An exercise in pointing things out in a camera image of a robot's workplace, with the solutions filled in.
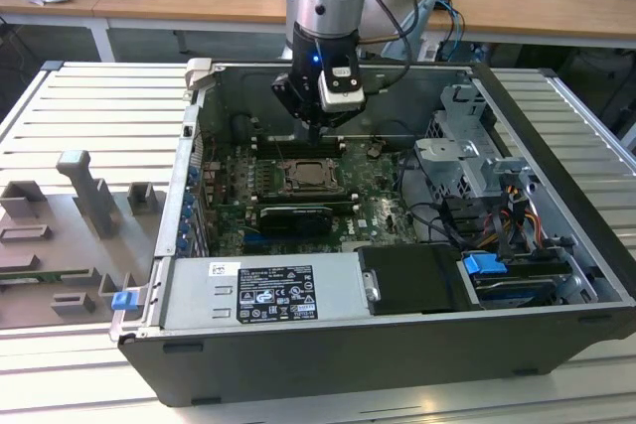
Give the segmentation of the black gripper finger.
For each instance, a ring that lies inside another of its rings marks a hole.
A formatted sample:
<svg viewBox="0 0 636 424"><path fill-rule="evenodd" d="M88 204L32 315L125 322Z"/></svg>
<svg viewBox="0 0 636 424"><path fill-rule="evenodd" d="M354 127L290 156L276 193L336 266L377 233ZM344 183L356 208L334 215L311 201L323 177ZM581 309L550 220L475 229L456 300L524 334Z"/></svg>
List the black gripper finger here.
<svg viewBox="0 0 636 424"><path fill-rule="evenodd" d="M317 143L328 130L337 129L364 112L365 109L366 103L363 102L360 107L349 111L328 113L320 110L314 122L314 142Z"/></svg>
<svg viewBox="0 0 636 424"><path fill-rule="evenodd" d="M287 112L306 126L308 143L316 144L317 109L309 80L282 73L274 80L271 89Z"/></svg>

